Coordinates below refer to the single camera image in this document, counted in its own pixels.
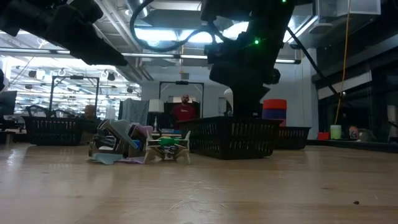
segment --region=man in red shirt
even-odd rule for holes
[[[173,108],[172,114],[177,121],[186,121],[197,117],[195,108],[189,105],[189,96],[187,94],[181,97],[181,104]]]

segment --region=table surface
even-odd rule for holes
[[[396,154],[310,146],[105,166],[87,150],[1,148],[1,223],[398,223]]]

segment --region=black wire basket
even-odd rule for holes
[[[83,129],[82,119],[24,116],[31,144],[38,146],[77,146]]]
[[[278,120],[214,117],[179,122],[191,152],[219,159],[258,159],[274,151]]]
[[[311,128],[280,127],[275,149],[303,149]]]

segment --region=computer monitor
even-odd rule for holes
[[[17,91],[4,91],[0,94],[0,116],[13,115]]]

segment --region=red shirt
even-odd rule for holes
[[[178,121],[186,121],[197,117],[195,108],[190,105],[177,105],[173,108],[172,114],[177,117]]]

